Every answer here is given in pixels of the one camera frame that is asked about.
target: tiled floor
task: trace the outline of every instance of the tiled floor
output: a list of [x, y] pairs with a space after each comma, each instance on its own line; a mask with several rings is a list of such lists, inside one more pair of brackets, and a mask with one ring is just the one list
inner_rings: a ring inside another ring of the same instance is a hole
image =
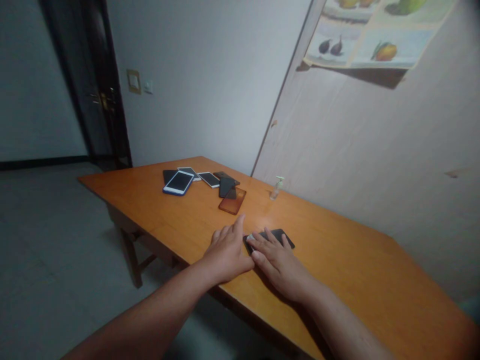
[[[97, 172], [81, 163], [0, 173], [0, 359], [57, 359], [173, 275], [156, 260], [134, 288], [105, 205], [76, 180]], [[264, 357], [284, 358], [208, 295], [166, 356]]]

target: hand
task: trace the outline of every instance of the hand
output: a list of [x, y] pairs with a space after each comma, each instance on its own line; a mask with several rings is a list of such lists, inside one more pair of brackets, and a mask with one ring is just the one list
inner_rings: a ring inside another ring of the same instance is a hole
[[216, 230], [202, 262], [205, 262], [214, 274], [215, 285], [229, 282], [238, 275], [255, 267], [250, 256], [242, 255], [242, 237], [245, 214], [236, 218], [233, 225]]
[[265, 232], [267, 239], [257, 232], [253, 232], [254, 238], [247, 239], [255, 249], [253, 261], [283, 296], [301, 302], [315, 278], [295, 257], [285, 234], [281, 236], [282, 246], [270, 230], [265, 228]]

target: poster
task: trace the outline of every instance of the poster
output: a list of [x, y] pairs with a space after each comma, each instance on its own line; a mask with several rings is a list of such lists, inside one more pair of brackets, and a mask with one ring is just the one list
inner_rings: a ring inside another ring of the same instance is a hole
[[303, 61], [411, 69], [457, 0], [327, 0]]

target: hand sanitizer bottle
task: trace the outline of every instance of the hand sanitizer bottle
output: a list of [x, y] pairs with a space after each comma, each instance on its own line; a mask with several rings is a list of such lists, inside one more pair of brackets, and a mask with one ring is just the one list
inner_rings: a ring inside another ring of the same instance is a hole
[[277, 198], [277, 196], [279, 195], [279, 192], [280, 190], [282, 189], [282, 186], [284, 185], [284, 183], [282, 182], [285, 178], [284, 177], [281, 177], [281, 176], [277, 176], [278, 178], [278, 181], [276, 182], [275, 184], [275, 188], [273, 189], [273, 191], [271, 192], [270, 194], [270, 200], [275, 200]]

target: wooden table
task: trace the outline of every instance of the wooden table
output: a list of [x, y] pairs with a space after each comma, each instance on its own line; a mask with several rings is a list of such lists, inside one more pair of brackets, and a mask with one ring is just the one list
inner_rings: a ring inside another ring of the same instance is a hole
[[[215, 229], [236, 218], [218, 209], [218, 190], [203, 181], [194, 182], [183, 197], [162, 193], [162, 171], [181, 166], [225, 171], [239, 180], [238, 187], [246, 190], [240, 209], [246, 214], [244, 231], [284, 229], [302, 263], [399, 359], [465, 359], [478, 346], [478, 327], [392, 238], [284, 191], [271, 201], [272, 186], [201, 156], [80, 178], [106, 202], [122, 229], [137, 286], [141, 270], [155, 257], [138, 264], [132, 240], [170, 265], [188, 265], [202, 257]], [[250, 271], [213, 293], [280, 347], [322, 359], [324, 345], [315, 326], [264, 280]]]

